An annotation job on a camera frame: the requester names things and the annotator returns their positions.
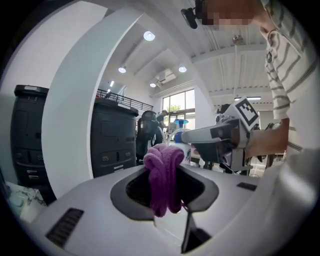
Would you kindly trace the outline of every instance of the black head-mounted camera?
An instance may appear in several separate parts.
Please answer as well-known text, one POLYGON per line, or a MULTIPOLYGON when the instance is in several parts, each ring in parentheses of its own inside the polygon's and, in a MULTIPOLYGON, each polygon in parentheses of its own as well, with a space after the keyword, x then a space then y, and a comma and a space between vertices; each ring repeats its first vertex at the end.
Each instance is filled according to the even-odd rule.
POLYGON ((205 0, 195 0, 194 8, 181 10, 181 14, 183 15, 186 23, 194 30, 198 27, 196 19, 201 20, 203 25, 207 25, 207 15, 203 14, 204 3, 205 0))

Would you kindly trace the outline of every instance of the black metal railing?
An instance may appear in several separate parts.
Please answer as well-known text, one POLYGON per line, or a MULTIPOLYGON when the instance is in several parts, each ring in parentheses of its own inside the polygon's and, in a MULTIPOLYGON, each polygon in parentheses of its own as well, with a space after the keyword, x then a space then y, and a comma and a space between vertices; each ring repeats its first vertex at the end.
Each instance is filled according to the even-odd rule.
POLYGON ((119 94, 115 94, 113 92, 107 92, 106 90, 101 90, 98 89, 98 91, 96 92, 96 97, 97 98, 106 98, 110 101, 114 101, 114 102, 118 102, 122 105, 128 106, 128 107, 132 107, 136 110, 143 110, 143 111, 148 111, 154 108, 153 106, 143 103, 141 101, 132 99, 132 98, 128 98, 119 94))

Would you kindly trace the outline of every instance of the spray bottle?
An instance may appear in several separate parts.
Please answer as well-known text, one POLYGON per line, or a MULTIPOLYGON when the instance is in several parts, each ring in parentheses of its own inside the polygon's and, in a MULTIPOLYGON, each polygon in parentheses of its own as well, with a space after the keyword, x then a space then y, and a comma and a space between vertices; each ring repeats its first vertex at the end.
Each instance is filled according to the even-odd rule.
POLYGON ((180 148, 183 150, 184 153, 184 160, 182 161, 182 164, 188 164, 190 165, 191 160, 191 145, 188 143, 184 143, 181 139, 181 134, 185 131, 190 131, 189 129, 184 128, 184 124, 189 123, 188 120, 184 119, 176 119, 174 120, 174 123, 179 125, 179 129, 175 130, 173 133, 170 134, 169 139, 167 141, 167 145, 170 144, 171 138, 176 134, 175 136, 175 143, 172 144, 172 146, 180 148))

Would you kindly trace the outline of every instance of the striped shirt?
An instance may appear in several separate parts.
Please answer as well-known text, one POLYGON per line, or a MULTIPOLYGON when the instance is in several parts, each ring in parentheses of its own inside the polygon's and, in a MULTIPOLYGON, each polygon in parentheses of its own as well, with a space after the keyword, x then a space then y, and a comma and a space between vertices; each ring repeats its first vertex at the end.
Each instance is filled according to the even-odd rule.
MULTIPOLYGON (((316 50, 293 15, 277 0, 261 0, 276 29, 260 32, 267 42, 265 70, 273 97, 274 119, 286 119, 287 110, 309 86, 319 70, 316 50)), ((302 151, 290 121, 286 156, 302 151)))

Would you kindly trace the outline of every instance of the person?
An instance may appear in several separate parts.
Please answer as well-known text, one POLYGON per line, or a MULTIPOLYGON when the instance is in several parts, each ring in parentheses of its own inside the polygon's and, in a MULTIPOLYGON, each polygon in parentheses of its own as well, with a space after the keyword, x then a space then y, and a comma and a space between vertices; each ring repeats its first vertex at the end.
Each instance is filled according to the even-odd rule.
POLYGON ((159 122, 158 127, 160 127, 161 130, 159 128, 157 128, 155 131, 154 145, 157 145, 157 144, 160 144, 163 142, 163 136, 162 136, 161 131, 163 131, 164 128, 168 128, 168 126, 165 125, 165 117, 167 115, 169 115, 168 111, 162 110, 161 114, 159 114, 156 118, 156 120, 159 122))
MULTIPOLYGON (((252 130, 245 157, 283 153, 299 154, 303 148, 287 111, 315 81, 319 72, 313 43, 295 17, 277 0, 204 0, 202 24, 218 29, 259 26, 266 40, 265 70, 273 97, 276 129, 252 130)), ((232 140, 239 142, 234 130, 232 140)))

